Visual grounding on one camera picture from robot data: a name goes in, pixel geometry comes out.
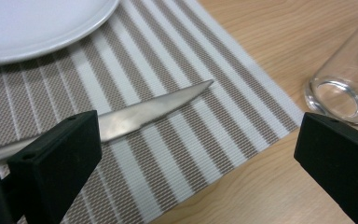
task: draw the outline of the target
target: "placemat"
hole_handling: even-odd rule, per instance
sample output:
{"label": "placemat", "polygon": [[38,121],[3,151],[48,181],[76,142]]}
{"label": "placemat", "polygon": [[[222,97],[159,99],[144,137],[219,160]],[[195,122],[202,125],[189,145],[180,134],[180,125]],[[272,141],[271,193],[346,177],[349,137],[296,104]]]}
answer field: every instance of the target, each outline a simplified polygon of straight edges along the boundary
{"label": "placemat", "polygon": [[303,115],[197,1],[123,0],[70,47],[0,66],[0,146],[76,113],[119,110],[208,79],[215,83],[190,105],[103,144],[63,220],[149,222],[289,134]]}

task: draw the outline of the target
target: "knife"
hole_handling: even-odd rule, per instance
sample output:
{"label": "knife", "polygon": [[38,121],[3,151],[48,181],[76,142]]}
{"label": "knife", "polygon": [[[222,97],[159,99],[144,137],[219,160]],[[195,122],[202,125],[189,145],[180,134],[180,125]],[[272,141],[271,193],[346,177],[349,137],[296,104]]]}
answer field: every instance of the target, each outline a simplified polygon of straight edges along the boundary
{"label": "knife", "polygon": [[[132,133],[146,124],[159,119],[182,105],[192,101],[211,86],[213,80],[201,82],[179,91],[158,96],[149,101],[130,105],[124,109],[102,114],[98,117],[101,142],[108,142]],[[36,138],[28,138],[0,147],[0,162],[5,161]]]}

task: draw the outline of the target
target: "plate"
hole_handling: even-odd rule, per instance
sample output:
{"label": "plate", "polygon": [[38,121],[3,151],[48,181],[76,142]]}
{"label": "plate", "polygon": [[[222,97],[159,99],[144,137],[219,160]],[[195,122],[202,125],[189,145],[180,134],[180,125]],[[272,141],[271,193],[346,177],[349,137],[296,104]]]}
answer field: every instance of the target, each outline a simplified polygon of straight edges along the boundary
{"label": "plate", "polygon": [[119,0],[0,0],[0,64],[62,49],[101,26]]}

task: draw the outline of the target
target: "transparent glass cup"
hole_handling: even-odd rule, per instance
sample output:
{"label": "transparent glass cup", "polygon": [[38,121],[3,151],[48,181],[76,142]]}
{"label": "transparent glass cup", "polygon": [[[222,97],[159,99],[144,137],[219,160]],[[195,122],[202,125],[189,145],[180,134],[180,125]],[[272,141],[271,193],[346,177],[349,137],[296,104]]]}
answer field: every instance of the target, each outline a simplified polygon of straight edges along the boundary
{"label": "transparent glass cup", "polygon": [[309,108],[358,124],[358,29],[306,83]]}

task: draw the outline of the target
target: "wooden table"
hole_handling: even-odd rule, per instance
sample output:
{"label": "wooden table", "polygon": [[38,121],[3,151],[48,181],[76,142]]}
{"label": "wooden table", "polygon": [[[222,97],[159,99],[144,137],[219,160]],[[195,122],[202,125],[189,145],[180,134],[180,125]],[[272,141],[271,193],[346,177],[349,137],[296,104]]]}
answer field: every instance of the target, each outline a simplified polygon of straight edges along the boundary
{"label": "wooden table", "polygon": [[[358,0],[200,0],[304,111],[304,83],[358,27]],[[352,223],[293,158],[298,130],[154,223]]]}

